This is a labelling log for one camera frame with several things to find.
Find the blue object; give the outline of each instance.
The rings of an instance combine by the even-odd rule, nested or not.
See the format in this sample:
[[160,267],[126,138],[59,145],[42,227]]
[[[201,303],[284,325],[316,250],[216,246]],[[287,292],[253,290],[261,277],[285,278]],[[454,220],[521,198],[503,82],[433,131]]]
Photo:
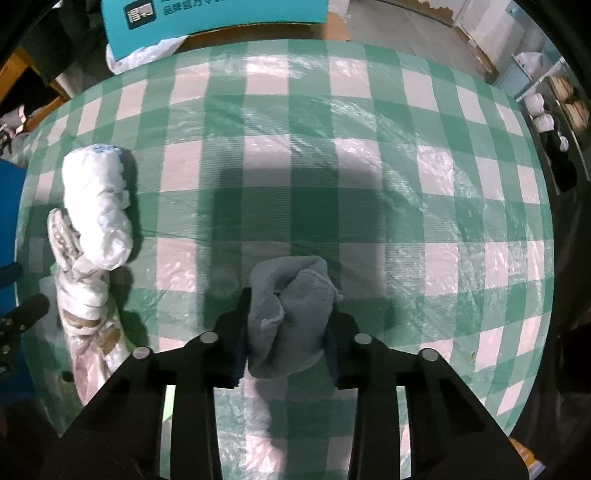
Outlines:
[[530,86],[532,78],[513,58],[509,66],[499,75],[494,87],[503,90],[507,95],[517,97]]
[[[0,160],[0,265],[14,261],[14,244],[17,234],[18,206],[21,201],[22,186],[25,183],[25,170],[7,161]],[[10,312],[17,306],[14,297],[14,285],[0,290],[0,314]],[[22,349],[18,352],[18,370],[0,378],[0,404],[7,405],[15,401],[35,396],[35,386],[27,368]]]
[[515,18],[517,23],[521,25],[525,25],[525,23],[530,19],[530,16],[526,13],[526,11],[514,1],[509,2],[509,5],[507,5],[505,10],[510,16]]
[[231,25],[324,23],[328,0],[103,0],[115,60],[166,38]]

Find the floor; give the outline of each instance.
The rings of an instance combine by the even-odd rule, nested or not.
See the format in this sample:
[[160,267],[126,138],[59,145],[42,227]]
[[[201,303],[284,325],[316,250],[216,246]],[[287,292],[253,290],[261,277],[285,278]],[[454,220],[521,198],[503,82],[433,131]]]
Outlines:
[[451,28],[377,0],[351,0],[345,17],[360,43],[412,53],[484,79],[485,70]]

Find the patterned cloth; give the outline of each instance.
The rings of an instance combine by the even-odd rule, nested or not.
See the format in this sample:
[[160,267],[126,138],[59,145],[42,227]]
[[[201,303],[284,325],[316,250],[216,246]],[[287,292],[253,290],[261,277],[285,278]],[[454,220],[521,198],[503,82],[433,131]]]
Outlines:
[[[50,274],[45,221],[61,205],[62,159],[94,142],[137,165],[134,253],[112,274],[136,345],[162,351],[210,329],[261,260],[320,255],[362,331],[437,349],[511,431],[540,363],[554,271],[543,174],[506,94],[388,49],[299,40],[191,51],[111,78],[19,154],[30,162],[22,298]],[[60,335],[39,326],[25,353],[63,430],[79,405],[59,378]],[[355,404],[323,360],[217,392],[225,478],[341,478]]]

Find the wooden furniture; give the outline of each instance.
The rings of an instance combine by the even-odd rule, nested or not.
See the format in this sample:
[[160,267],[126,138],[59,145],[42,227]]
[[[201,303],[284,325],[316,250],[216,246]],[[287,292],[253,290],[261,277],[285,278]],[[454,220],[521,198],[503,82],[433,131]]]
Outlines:
[[[18,47],[4,64],[2,70],[0,70],[0,102],[6,98],[10,90],[27,69],[31,69],[39,75],[39,71],[35,67],[31,57],[22,47]],[[35,115],[27,119],[25,131],[30,132],[34,130],[47,115],[70,99],[64,89],[55,80],[50,83],[49,87],[56,91],[56,98],[47,105],[37,109]]]

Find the shelf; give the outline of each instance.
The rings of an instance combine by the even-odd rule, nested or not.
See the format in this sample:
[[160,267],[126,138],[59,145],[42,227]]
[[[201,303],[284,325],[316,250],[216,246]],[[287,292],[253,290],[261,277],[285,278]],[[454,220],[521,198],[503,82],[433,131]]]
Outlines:
[[582,165],[587,181],[591,181],[589,170],[587,169],[587,164],[585,163],[583,156],[583,151],[581,150],[579,141],[577,140],[577,135],[570,127],[569,120],[564,114],[562,104],[556,99],[554,92],[552,92],[552,89],[546,82],[540,83],[540,86],[538,87],[538,93],[541,93],[547,100],[547,103],[550,107],[550,113],[553,113],[560,118],[560,133],[563,134],[569,141],[569,158],[573,163],[575,163],[575,165],[577,163]]
[[548,189],[548,193],[552,195],[552,190],[550,188],[550,182],[548,179],[551,179],[551,184],[554,186],[554,193],[556,196],[561,195],[561,191],[558,188],[558,184],[556,183],[556,179],[554,178],[554,173],[552,173],[552,163],[548,157],[548,154],[544,150],[542,145],[542,140],[540,139],[540,134],[535,129],[534,126],[534,118],[527,112],[527,109],[523,105],[523,103],[519,104],[521,108],[521,113],[523,113],[525,123],[527,124],[528,129],[531,133],[531,138],[534,141],[534,146],[536,152],[538,152],[538,157],[540,158],[540,164],[542,165],[542,171],[544,172],[544,178],[546,179],[546,188]]

